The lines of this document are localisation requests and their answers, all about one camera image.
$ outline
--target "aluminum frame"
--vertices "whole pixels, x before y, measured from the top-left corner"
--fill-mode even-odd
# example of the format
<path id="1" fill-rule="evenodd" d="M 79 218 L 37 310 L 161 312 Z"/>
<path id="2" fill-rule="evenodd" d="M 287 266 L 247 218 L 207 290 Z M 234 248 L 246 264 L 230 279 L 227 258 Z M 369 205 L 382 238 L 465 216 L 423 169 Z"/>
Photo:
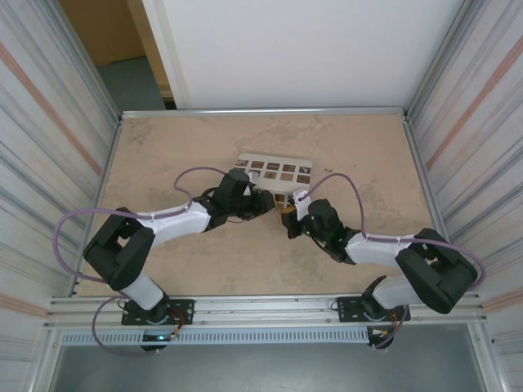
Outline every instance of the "aluminum frame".
<path id="1" fill-rule="evenodd" d="M 413 155 L 414 165 L 422 184 L 427 205 L 434 226 L 440 233 L 446 234 L 436 202 L 433 198 L 427 173 L 422 164 L 412 128 L 403 115 L 402 108 L 324 108 L 324 109 L 232 109 L 232 110 L 179 110 L 152 112 L 124 112 L 125 118 L 146 117 L 220 117 L 220 116 L 261 116 L 261 115 L 349 115 L 349 114 L 399 114 L 402 116 L 405 135 Z M 99 204 L 110 166 L 114 159 L 116 145 L 121 134 L 121 126 L 115 135 L 110 156 L 101 182 L 101 191 L 96 203 Z M 337 314 L 330 305 L 338 296 L 350 294 L 300 295 L 300 296 L 197 296 L 194 324 L 185 328 L 238 328 L 238 327 L 339 327 L 344 325 L 337 320 Z M 91 328 L 92 315 L 99 304 L 107 297 L 55 298 L 51 303 L 46 320 L 42 341 L 38 348 L 37 358 L 32 370 L 33 380 L 29 381 L 31 391 L 48 390 L 58 360 L 64 331 L 82 331 Z M 456 305 L 448 314 L 438 314 L 425 306 L 411 306 L 412 319 L 409 324 L 449 324 L 465 323 L 471 332 L 472 344 L 481 366 L 488 392 L 509 392 L 507 382 L 500 376 L 498 359 L 491 350 L 486 334 L 479 333 L 485 329 L 486 317 L 479 296 L 472 292 Z M 116 302 L 108 304 L 101 312 L 96 327 L 100 331 L 131 331 L 137 327 L 123 327 L 120 324 L 121 309 Z M 375 323 L 355 323 L 350 325 L 370 326 Z"/>
<path id="2" fill-rule="evenodd" d="M 353 108 L 273 108 L 273 109 L 184 109 L 124 111 L 122 119 L 151 117 L 238 117 L 238 116 L 299 116 L 349 114 L 403 114 L 400 106 L 365 106 Z"/>

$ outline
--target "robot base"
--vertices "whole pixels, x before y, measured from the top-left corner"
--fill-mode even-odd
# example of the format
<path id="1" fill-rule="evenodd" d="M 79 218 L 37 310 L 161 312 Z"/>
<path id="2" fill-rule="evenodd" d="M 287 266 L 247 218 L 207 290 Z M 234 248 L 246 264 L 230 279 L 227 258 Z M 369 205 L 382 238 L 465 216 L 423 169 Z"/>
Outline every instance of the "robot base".
<path id="1" fill-rule="evenodd" d="M 122 325 L 183 325 L 193 323 L 194 300 L 168 299 L 165 317 L 157 323 L 152 323 L 147 310 L 143 310 L 135 301 L 127 301 L 123 307 Z"/>
<path id="2" fill-rule="evenodd" d="M 336 305 L 337 308 L 333 310 L 337 311 L 337 316 L 340 319 L 340 323 L 367 323 L 369 321 L 392 321 L 392 310 L 383 310 L 379 314 L 369 314 L 364 308 L 362 297 L 340 296 L 336 299 Z M 405 311 L 403 306 L 397 306 L 393 310 L 396 312 L 396 320 L 399 321 L 403 317 L 403 313 Z M 409 320 L 410 313 L 407 313 L 405 321 Z"/>

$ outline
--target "ventilation grille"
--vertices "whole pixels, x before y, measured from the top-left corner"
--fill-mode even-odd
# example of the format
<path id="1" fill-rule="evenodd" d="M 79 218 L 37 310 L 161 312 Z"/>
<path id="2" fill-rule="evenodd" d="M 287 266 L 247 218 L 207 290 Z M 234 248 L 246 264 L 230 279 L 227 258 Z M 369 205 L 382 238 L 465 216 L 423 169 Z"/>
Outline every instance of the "ventilation grille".
<path id="1" fill-rule="evenodd" d="M 366 327 L 186 329 L 173 341 L 143 342 L 144 331 L 100 331 L 106 345 L 244 345 L 266 343 L 369 343 Z M 90 331 L 67 331 L 62 345 L 96 345 Z"/>

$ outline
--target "floor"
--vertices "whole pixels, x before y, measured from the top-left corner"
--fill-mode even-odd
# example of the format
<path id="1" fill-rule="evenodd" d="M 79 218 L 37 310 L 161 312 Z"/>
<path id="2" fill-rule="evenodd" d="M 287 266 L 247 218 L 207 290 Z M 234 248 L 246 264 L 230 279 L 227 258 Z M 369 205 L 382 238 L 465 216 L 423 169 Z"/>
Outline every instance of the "floor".
<path id="1" fill-rule="evenodd" d="M 182 205 L 186 196 L 172 189 L 180 172 L 197 166 L 226 171 L 241 153 L 310 159 L 312 184 L 330 172 L 350 175 L 369 233 L 413 234 L 431 226 L 398 115 L 128 118 L 102 207 L 153 212 Z M 180 185 L 199 195 L 220 179 L 193 172 Z M 345 225 L 360 226 L 343 179 L 325 182 L 314 197 L 328 198 Z M 89 265 L 84 272 L 94 274 Z M 306 237 L 287 239 L 276 210 L 162 243 L 151 250 L 145 272 L 167 294 L 191 296 L 361 292 L 381 274 L 400 274 L 380 265 L 338 264 Z M 85 280 L 78 287 L 84 296 L 111 293 Z"/>
<path id="2" fill-rule="evenodd" d="M 50 390 L 480 392 L 478 368 L 467 326 L 405 326 L 388 352 L 363 344 L 187 345 L 129 359 L 65 347 Z"/>
<path id="3" fill-rule="evenodd" d="M 118 110 L 165 110 L 147 57 L 96 67 Z"/>

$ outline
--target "mounting plate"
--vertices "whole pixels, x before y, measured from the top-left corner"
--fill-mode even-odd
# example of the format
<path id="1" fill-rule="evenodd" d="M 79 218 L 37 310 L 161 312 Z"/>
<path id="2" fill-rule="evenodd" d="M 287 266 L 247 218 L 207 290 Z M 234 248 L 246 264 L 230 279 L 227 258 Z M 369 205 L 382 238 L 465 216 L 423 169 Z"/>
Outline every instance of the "mounting plate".
<path id="1" fill-rule="evenodd" d="M 340 296 L 336 298 L 337 304 L 337 316 L 340 319 L 340 323 L 367 323 L 369 321 L 374 322 L 392 322 L 391 312 L 385 312 L 380 318 L 371 318 L 364 310 L 363 300 L 357 296 Z M 397 306 L 394 308 L 396 311 L 396 317 L 398 321 L 403 317 L 404 309 L 403 306 Z M 407 310 L 407 317 L 405 321 L 410 320 L 410 312 Z"/>
<path id="2" fill-rule="evenodd" d="M 194 316 L 194 300 L 169 299 L 168 307 L 180 310 L 184 317 L 184 325 L 191 325 Z M 123 306 L 122 325 L 177 325 L 179 321 L 167 316 L 161 323 L 151 324 L 146 321 L 146 311 L 135 301 L 126 301 Z"/>

